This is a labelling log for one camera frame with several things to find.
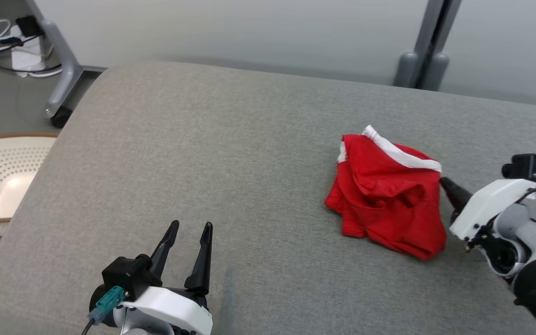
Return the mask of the black caster wheel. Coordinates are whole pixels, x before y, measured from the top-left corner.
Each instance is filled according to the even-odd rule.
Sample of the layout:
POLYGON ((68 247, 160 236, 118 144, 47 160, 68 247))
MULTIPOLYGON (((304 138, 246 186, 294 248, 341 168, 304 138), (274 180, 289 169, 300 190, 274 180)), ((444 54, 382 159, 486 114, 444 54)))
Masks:
POLYGON ((66 106, 60 106, 57 112, 51 117, 50 123, 54 128, 62 129, 73 114, 73 110, 66 106))

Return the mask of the white box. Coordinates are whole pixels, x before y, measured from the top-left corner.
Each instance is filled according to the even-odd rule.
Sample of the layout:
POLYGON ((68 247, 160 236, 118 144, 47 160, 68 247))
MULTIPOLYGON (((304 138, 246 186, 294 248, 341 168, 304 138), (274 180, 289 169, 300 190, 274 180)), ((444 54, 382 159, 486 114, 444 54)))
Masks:
POLYGON ((13 70, 39 71, 46 68, 42 37, 26 37, 17 25, 11 26, 9 35, 19 38, 24 43, 23 46, 14 47, 11 51, 13 70))

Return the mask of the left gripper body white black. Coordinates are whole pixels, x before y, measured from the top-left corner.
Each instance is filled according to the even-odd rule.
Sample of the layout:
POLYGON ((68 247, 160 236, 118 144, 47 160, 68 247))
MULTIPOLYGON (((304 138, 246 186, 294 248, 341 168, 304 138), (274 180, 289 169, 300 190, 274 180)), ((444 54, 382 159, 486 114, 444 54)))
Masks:
POLYGON ((136 301, 114 309, 121 335, 176 335, 173 327, 195 335, 211 335, 213 319, 198 303, 167 288, 148 288, 136 301))

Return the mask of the black power adapter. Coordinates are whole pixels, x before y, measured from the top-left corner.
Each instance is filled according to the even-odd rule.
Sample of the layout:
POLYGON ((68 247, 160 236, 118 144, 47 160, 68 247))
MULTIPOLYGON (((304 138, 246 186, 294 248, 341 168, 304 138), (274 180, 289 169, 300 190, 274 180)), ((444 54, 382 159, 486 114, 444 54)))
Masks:
POLYGON ((15 23, 25 37, 38 37, 43 35, 43 30, 39 26, 38 20, 34 15, 26 15, 15 19, 15 23))

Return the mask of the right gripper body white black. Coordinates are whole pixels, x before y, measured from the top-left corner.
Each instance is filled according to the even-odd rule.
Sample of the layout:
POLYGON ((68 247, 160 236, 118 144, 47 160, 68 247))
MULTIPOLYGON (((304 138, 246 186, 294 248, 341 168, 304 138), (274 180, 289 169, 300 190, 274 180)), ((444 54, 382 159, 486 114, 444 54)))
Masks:
POLYGON ((460 240, 472 240, 478 232, 476 224, 483 226, 511 204, 526 197, 536 182, 529 180, 496 180, 478 190, 450 225, 449 231, 460 240))

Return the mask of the white perforated laundry basket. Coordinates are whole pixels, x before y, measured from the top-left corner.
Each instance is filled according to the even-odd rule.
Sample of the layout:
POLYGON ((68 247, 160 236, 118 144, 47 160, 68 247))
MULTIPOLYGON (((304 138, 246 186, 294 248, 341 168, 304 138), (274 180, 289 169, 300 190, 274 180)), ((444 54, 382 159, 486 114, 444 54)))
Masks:
POLYGON ((57 133, 0 135, 0 237, 57 139, 57 133))

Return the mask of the grey stand post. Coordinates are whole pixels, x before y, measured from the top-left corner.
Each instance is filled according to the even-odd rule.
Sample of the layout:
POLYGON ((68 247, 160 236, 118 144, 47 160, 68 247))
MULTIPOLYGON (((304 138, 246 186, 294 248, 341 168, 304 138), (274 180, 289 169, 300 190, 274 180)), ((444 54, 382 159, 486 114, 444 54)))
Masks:
POLYGON ((428 0, 414 50, 399 60, 393 86, 439 91, 449 66, 445 43, 462 0, 428 0))

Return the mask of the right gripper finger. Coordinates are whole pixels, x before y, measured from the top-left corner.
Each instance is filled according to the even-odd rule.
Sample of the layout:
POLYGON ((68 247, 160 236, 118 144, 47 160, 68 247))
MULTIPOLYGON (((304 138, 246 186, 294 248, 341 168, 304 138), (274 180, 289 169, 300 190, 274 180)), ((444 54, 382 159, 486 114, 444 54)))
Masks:
POLYGON ((440 184, 454 210, 462 212, 466 206, 466 189, 453 180, 440 180, 440 184))
POLYGON ((442 177, 440 184, 451 204, 467 204, 472 197, 472 194, 467 189, 464 189, 451 178, 442 177))

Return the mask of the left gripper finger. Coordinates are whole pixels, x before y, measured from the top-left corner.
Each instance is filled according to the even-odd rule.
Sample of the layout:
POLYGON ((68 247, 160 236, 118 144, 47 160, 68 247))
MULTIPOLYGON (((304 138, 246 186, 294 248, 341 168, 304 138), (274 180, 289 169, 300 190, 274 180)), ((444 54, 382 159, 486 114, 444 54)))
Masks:
POLYGON ((200 250, 191 275, 185 280, 186 291, 197 295, 208 295, 210 290, 213 224, 207 222, 200 237, 200 250))
POLYGON ((159 279, 161 278, 162 272, 164 271, 164 267, 168 258, 168 253, 175 243, 179 227, 180 222, 178 220, 172 221, 166 233, 164 234, 161 241, 154 250, 153 254, 151 255, 152 265, 150 268, 150 272, 157 276, 159 279))

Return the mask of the red and white garment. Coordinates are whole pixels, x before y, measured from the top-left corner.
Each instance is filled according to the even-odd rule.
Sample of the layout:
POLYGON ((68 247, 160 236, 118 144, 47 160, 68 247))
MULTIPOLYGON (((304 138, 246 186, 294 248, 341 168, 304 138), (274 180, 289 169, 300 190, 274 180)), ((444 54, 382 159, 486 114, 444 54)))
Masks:
POLYGON ((440 214, 442 166, 393 143, 368 125, 341 138, 325 205, 341 215, 345 237, 369 238, 394 252, 430 260, 446 246, 440 214))

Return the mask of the grey metal table leg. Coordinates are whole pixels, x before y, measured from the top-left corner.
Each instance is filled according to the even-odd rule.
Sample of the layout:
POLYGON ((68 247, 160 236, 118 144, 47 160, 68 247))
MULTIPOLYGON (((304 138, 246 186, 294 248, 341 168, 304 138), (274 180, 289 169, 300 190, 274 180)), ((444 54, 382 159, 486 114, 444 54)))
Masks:
POLYGON ((82 66, 76 55, 72 52, 72 49, 66 38, 62 36, 60 28, 51 20, 46 19, 42 11, 38 8, 37 0, 25 0, 32 13, 37 18, 40 27, 45 32, 45 35, 54 47, 54 51, 57 53, 61 61, 61 74, 58 79, 57 85, 54 87, 47 103, 44 105, 44 115, 52 119, 57 116, 58 110, 62 108, 62 104, 66 98, 72 92, 72 89, 76 85, 80 76, 85 71, 102 73, 106 70, 105 67, 95 66, 82 66))

